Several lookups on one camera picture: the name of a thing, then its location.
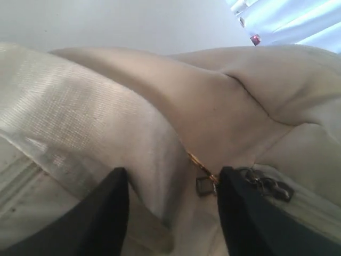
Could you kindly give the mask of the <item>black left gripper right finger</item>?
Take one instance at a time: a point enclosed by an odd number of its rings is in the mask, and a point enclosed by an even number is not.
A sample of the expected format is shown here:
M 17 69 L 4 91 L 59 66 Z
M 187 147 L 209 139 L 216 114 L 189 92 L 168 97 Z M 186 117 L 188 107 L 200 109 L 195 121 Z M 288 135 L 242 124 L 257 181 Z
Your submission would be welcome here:
M 272 205 L 234 168 L 221 169 L 217 204 L 229 255 L 340 255 L 340 245 Z

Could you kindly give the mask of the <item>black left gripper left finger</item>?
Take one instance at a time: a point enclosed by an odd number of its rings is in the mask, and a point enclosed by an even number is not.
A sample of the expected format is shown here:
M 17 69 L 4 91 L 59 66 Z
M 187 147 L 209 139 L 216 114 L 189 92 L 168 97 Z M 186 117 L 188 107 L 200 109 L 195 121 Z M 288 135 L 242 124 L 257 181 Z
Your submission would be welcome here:
M 73 209 L 1 255 L 120 255 L 128 216 L 127 172 L 118 167 Z

